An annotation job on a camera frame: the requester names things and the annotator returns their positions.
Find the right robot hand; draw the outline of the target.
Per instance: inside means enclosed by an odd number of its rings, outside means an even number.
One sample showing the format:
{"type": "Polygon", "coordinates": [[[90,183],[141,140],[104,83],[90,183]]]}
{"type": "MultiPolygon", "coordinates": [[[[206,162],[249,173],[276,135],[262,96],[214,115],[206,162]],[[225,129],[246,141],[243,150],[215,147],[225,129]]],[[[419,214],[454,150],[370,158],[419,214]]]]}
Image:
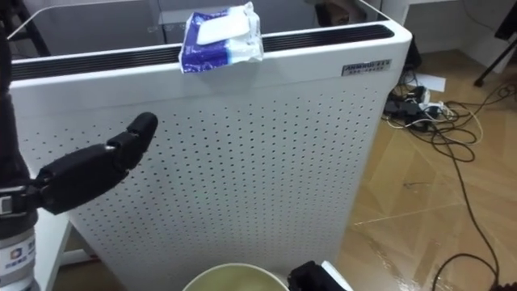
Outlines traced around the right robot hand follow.
{"type": "Polygon", "coordinates": [[[289,291],[353,291],[344,277],[329,261],[317,264],[309,261],[291,270],[289,291]]]}

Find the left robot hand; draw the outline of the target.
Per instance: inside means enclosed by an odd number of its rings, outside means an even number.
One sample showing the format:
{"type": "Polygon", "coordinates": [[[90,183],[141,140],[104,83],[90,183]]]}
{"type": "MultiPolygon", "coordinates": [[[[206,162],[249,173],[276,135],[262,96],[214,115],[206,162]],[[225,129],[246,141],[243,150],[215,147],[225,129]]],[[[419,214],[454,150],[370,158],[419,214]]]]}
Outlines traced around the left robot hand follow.
{"type": "Polygon", "coordinates": [[[10,94],[12,53],[1,36],[1,238],[31,230],[37,210],[54,215],[101,196],[123,181],[142,160],[158,126],[143,112],[120,134],[104,144],[69,153],[41,168],[31,178],[19,151],[15,110],[10,94]]]}

